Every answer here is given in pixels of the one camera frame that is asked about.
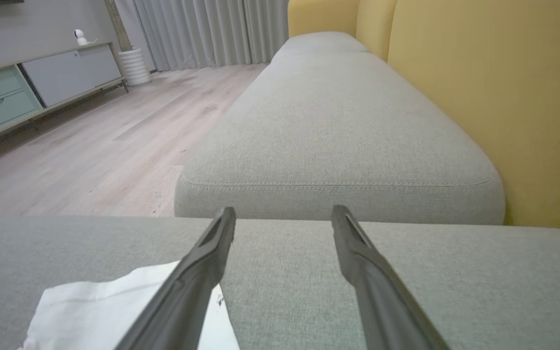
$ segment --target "sofa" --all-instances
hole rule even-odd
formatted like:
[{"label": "sofa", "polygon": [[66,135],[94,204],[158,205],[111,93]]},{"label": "sofa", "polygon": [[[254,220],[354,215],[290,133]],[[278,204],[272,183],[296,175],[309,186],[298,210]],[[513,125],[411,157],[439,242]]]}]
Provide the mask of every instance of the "sofa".
[{"label": "sofa", "polygon": [[560,228],[560,1],[291,0],[178,217]]},{"label": "sofa", "polygon": [[[46,288],[177,261],[209,223],[0,218],[0,349],[22,344]],[[452,349],[560,349],[560,229],[361,226]],[[236,221],[220,284],[242,350],[366,348],[332,234],[329,221]]]}]

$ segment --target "gray sofa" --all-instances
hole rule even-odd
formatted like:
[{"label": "gray sofa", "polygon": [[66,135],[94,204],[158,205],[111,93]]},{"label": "gray sofa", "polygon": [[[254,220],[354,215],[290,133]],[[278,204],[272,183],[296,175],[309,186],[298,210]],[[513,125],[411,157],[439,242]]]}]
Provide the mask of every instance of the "gray sofa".
[{"label": "gray sofa", "polygon": [[[177,261],[209,222],[0,218],[0,349],[20,346],[45,288]],[[559,229],[362,226],[453,349],[560,349]],[[221,285],[242,350],[365,348],[332,234],[324,221],[237,221]]]},{"label": "gray sofa", "polygon": [[177,217],[503,223],[484,152],[435,104],[344,33],[289,39],[178,178]]}]

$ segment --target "yellow sofa backrest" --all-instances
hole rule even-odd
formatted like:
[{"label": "yellow sofa backrest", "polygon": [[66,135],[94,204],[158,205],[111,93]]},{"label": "yellow sofa backrest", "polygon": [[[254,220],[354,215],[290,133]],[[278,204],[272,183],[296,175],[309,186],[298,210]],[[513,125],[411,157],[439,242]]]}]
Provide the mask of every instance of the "yellow sofa backrest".
[{"label": "yellow sofa backrest", "polygon": [[290,36],[315,31],[354,35],[484,149],[505,224],[560,228],[560,0],[291,0]]}]

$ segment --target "laminate flooring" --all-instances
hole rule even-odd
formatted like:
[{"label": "laminate flooring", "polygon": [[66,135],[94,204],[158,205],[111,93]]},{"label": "laminate flooring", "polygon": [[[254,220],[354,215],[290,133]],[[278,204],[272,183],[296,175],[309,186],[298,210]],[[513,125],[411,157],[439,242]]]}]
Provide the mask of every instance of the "laminate flooring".
[{"label": "laminate flooring", "polygon": [[156,73],[11,137],[0,215],[173,216],[187,151],[264,67]]}]

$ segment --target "white cabinet door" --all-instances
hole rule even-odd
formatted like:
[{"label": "white cabinet door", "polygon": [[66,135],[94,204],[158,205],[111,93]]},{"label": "white cabinet door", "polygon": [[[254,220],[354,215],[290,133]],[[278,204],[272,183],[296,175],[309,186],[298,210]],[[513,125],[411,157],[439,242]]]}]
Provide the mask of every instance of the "white cabinet door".
[{"label": "white cabinet door", "polygon": [[47,107],[95,87],[78,51],[25,62],[23,68]]},{"label": "white cabinet door", "polygon": [[79,49],[79,55],[95,87],[122,77],[109,45]]}]

